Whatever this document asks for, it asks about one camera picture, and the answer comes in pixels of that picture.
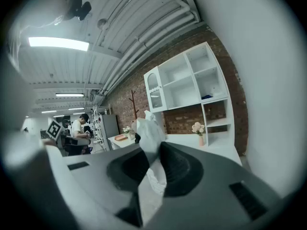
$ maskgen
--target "ceiling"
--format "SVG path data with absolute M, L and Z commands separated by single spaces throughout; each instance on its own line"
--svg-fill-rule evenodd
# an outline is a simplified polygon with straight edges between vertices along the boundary
M 103 96 L 98 93 L 102 93 L 112 70 L 135 43 L 136 37 L 142 36 L 153 25 L 181 8 L 175 0 L 85 1 L 91 3 L 92 10 L 83 21 L 74 18 L 56 26 L 28 28 L 22 33 L 19 67 L 36 92 L 32 113 L 58 110 L 57 115 L 70 114 L 68 108 L 85 107 L 89 110 L 99 103 Z M 193 1 L 183 1 L 191 9 L 195 7 Z M 170 23 L 184 16 L 176 17 Z M 102 18 L 108 19 L 110 24 L 106 31 L 97 27 L 98 20 Z M 30 47 L 30 36 L 81 40 L 90 43 L 91 50 Z M 55 93 L 58 92 L 83 92 L 85 97 L 57 98 Z M 90 102 L 91 92 L 94 97 Z

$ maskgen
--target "red brick wall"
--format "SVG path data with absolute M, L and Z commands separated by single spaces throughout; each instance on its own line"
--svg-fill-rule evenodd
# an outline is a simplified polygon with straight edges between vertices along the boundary
M 157 50 L 145 61 L 138 65 L 104 100 L 102 105 L 111 104 L 113 113 L 117 115 L 120 131 L 125 126 L 130 126 L 133 120 L 130 91 L 134 90 L 135 105 L 140 111 L 138 117 L 145 118 L 144 111 L 149 110 L 144 82 L 144 74 L 152 68 L 162 64 L 177 54 L 203 42 L 208 42 L 214 52 L 224 73 L 232 99 L 235 118 L 235 147 L 242 155 L 246 150 L 248 139 L 248 111 L 246 99 L 236 67 L 219 38 L 208 26 L 202 26 L 192 30 L 164 47 Z M 225 115 L 224 110 L 217 104 L 206 105 L 212 108 L 208 118 L 221 118 Z M 163 112 L 165 131 L 168 134 L 190 134 L 191 127 L 195 122 L 204 123 L 201 105 L 187 106 L 175 110 Z

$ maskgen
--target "white table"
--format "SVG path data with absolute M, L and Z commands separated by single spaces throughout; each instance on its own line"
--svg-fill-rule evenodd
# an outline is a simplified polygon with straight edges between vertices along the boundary
M 130 146 L 130 145 L 133 145 L 135 144 L 134 140 L 134 136 L 131 135 L 132 139 L 129 140 L 129 139 L 125 139 L 125 140 L 122 140 L 122 141 L 118 141 L 118 140 L 115 140 L 115 136 L 113 137 L 110 137 L 108 138 L 109 141 L 111 141 L 111 145 L 112 145 L 112 148 L 115 150 L 115 149 L 119 149 L 119 148 L 125 148 L 127 146 Z
M 207 144 L 205 144 L 204 146 L 201 147 L 199 146 L 199 138 L 196 134 L 166 135 L 166 142 L 172 142 L 172 143 L 192 147 L 195 149 L 199 149 L 202 151 L 210 152 L 216 155 L 220 155 L 225 158 L 231 159 L 232 161 L 242 166 L 240 157 L 234 145 L 232 146 L 220 145 L 219 143 L 217 143 L 217 145 L 212 144 L 210 146 L 207 146 Z

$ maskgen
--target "ceiling light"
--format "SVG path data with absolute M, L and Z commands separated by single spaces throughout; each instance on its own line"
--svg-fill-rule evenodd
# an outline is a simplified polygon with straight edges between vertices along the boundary
M 58 37 L 30 37 L 31 47 L 61 47 L 87 51 L 89 43 Z
M 42 113 L 56 113 L 57 111 L 44 111 Z
M 57 97 L 84 97 L 82 93 L 56 93 Z
M 79 108 L 69 108 L 68 110 L 82 110 L 82 109 L 84 109 L 84 107 L 79 107 Z

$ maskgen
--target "wooden coat rack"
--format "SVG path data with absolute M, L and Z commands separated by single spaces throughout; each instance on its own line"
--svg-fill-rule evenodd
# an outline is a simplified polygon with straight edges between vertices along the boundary
M 137 114 L 137 112 L 138 112 L 139 110 L 136 111 L 136 109 L 135 109 L 135 103 L 134 103 L 134 98 L 133 98 L 134 93 L 135 93 L 135 91 L 132 91 L 132 90 L 131 90 L 131 98 L 132 98 L 132 99 L 129 98 L 129 100 L 132 101 L 133 111 L 134 111 L 134 119 L 137 119 L 138 117 L 136 116 L 136 114 Z

